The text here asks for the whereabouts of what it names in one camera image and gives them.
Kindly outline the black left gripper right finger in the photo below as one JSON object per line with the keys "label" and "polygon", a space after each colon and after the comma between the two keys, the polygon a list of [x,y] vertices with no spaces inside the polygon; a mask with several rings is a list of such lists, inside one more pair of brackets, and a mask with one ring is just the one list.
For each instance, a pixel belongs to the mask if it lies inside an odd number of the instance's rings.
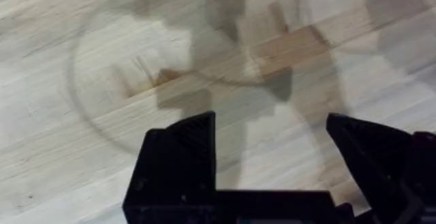
{"label": "black left gripper right finger", "polygon": [[326,130],[369,205],[352,223],[435,222],[435,134],[330,113]]}

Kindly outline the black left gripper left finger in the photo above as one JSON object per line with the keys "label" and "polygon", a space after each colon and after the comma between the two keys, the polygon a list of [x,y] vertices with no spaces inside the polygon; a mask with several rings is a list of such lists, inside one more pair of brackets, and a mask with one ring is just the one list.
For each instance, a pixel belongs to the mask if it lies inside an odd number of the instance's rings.
{"label": "black left gripper left finger", "polygon": [[128,223],[212,223],[215,113],[147,131],[122,209]]}

